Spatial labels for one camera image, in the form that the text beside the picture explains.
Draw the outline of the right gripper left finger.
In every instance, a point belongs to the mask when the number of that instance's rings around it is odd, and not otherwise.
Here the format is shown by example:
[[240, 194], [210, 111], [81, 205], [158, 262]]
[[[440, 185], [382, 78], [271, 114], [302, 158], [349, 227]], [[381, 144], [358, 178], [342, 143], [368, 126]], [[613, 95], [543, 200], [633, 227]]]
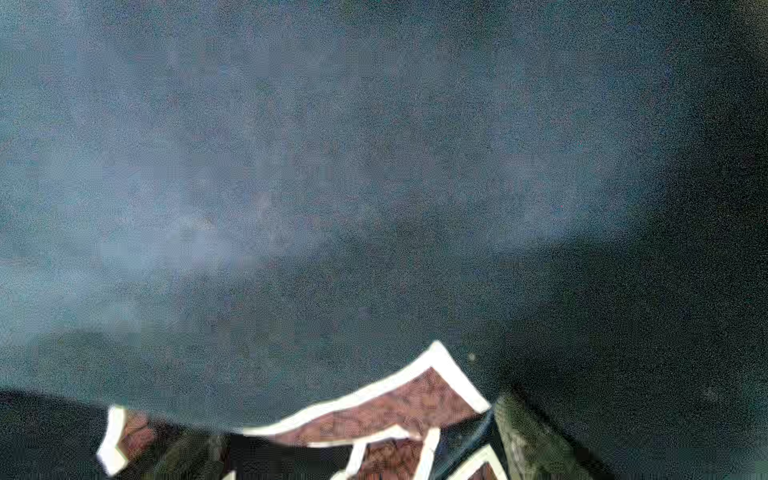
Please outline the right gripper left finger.
[[152, 480], [214, 480], [224, 475], [228, 436], [198, 430], [187, 430], [143, 474]]

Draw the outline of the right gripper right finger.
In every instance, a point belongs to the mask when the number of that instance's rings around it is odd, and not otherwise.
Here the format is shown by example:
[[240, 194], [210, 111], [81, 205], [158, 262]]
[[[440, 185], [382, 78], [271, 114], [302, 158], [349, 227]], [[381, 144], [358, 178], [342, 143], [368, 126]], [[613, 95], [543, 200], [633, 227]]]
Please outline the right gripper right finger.
[[493, 407], [510, 479], [593, 479], [574, 445], [519, 396], [501, 395]]

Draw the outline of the dark navy tank top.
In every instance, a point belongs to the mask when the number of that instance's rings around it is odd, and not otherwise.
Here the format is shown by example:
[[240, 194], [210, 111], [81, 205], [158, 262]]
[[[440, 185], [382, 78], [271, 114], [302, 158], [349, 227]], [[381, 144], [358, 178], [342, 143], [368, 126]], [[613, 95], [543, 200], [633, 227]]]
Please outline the dark navy tank top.
[[442, 343], [767, 470], [763, 1], [5, 1], [1, 386], [260, 427]]

